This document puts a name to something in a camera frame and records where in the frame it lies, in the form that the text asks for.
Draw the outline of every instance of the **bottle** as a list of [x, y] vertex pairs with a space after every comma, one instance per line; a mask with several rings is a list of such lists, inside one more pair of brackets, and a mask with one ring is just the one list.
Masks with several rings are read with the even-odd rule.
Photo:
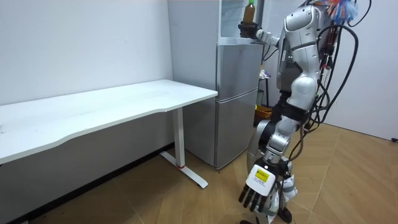
[[252, 23], [255, 11], [254, 0], [249, 0], [249, 4], [244, 9], [243, 22]]

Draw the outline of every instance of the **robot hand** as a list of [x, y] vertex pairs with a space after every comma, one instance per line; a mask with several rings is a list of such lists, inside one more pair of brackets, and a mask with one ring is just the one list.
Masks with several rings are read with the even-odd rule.
[[265, 202], [275, 186], [275, 180], [278, 176], [278, 167], [267, 163], [264, 159], [259, 158], [253, 165], [239, 196], [239, 202], [243, 202], [243, 207], [247, 208], [251, 202], [250, 211], [261, 213], [264, 209]]
[[262, 29], [261, 26], [255, 22], [247, 23], [243, 21], [238, 25], [238, 28], [241, 30], [241, 37], [254, 40], [257, 39], [257, 31]]

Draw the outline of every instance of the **freezer door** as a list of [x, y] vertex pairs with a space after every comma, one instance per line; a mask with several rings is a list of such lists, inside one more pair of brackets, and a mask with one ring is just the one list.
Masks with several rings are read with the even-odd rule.
[[258, 87], [262, 45], [217, 46], [218, 100], [224, 101]]
[[232, 100], [217, 102], [216, 167], [222, 168], [248, 146], [254, 131], [257, 89]]

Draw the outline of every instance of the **white wall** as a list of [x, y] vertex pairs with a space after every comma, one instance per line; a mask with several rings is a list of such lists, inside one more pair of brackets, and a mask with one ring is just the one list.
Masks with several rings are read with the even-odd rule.
[[172, 79], [166, 0], [0, 1], [0, 105]]
[[[264, 13], [267, 25], [264, 27], [279, 34], [285, 15], [302, 2], [269, 0], [269, 7]], [[361, 0], [358, 3], [360, 18], [368, 8], [368, 1]], [[368, 16], [353, 29], [359, 37], [358, 56], [344, 90], [329, 112], [327, 123], [384, 139], [398, 138], [398, 76], [394, 68], [398, 52], [394, 37], [398, 33], [395, 20], [386, 19], [386, 15], [396, 13], [397, 7], [397, 1], [373, 1]], [[353, 46], [352, 37], [344, 32], [330, 87], [331, 96], [334, 96], [346, 74]], [[271, 105], [279, 97], [275, 87], [276, 67], [277, 56], [273, 56], [265, 64], [266, 70], [273, 75], [270, 84]]]
[[[0, 105], [163, 78], [166, 0], [0, 1]], [[0, 223], [171, 142], [170, 115], [153, 114], [4, 164]]]

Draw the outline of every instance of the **yellow label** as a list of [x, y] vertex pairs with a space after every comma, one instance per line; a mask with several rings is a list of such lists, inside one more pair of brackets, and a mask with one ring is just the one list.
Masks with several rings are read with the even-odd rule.
[[267, 182], [269, 175], [266, 174], [264, 171], [258, 169], [256, 172], [256, 177], [264, 182]]

